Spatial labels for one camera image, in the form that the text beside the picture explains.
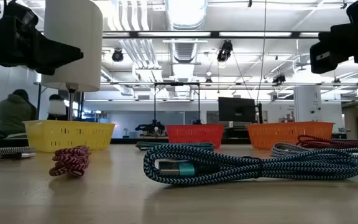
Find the computer monitor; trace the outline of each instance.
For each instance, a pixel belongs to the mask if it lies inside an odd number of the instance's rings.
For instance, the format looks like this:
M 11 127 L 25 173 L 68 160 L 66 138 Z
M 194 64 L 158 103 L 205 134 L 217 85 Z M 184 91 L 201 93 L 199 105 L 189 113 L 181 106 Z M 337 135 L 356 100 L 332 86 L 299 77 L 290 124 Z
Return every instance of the computer monitor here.
M 255 100 L 219 97 L 219 120 L 256 122 Z

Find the wooden table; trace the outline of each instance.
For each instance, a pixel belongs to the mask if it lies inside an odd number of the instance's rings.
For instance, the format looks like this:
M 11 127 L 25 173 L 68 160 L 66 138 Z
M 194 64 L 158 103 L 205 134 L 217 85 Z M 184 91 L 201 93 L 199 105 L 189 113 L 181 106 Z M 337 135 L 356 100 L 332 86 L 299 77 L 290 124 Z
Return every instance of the wooden table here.
M 269 154 L 238 145 L 220 152 Z M 358 223 L 358 176 L 178 188 L 144 175 L 144 153 L 133 145 L 94 152 L 80 179 L 50 177 L 51 154 L 0 161 L 0 223 Z

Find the yellow plastic basket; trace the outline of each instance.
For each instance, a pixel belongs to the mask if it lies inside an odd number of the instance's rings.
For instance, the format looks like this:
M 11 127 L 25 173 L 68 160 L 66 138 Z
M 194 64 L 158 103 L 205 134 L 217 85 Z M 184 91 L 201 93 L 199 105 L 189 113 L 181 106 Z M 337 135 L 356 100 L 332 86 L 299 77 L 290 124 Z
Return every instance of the yellow plastic basket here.
M 87 145 L 91 150 L 109 147 L 115 124 L 80 121 L 26 121 L 29 146 L 42 152 Z

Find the red plastic basket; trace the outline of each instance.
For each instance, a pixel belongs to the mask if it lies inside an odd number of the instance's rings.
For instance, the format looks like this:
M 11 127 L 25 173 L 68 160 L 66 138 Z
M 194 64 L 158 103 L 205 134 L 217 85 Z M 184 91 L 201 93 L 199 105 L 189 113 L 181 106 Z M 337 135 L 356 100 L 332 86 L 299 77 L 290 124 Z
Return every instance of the red plastic basket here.
M 223 125 L 167 125 L 169 143 L 202 143 L 210 142 L 214 148 L 221 147 Z
M 252 147 L 271 150 L 276 142 L 296 144 L 301 134 L 331 139 L 333 126 L 334 123 L 316 121 L 249 124 L 248 133 Z

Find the person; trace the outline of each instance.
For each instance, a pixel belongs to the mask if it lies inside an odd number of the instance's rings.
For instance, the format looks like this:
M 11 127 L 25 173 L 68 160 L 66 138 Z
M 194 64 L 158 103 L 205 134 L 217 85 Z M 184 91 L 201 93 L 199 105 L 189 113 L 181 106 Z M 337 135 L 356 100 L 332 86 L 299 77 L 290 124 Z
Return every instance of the person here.
M 23 121 L 37 119 L 37 109 L 25 90 L 15 90 L 0 101 L 0 130 L 6 134 L 25 133 Z
M 48 120 L 67 121 L 68 106 L 65 106 L 64 99 L 58 94 L 52 94 L 49 97 Z

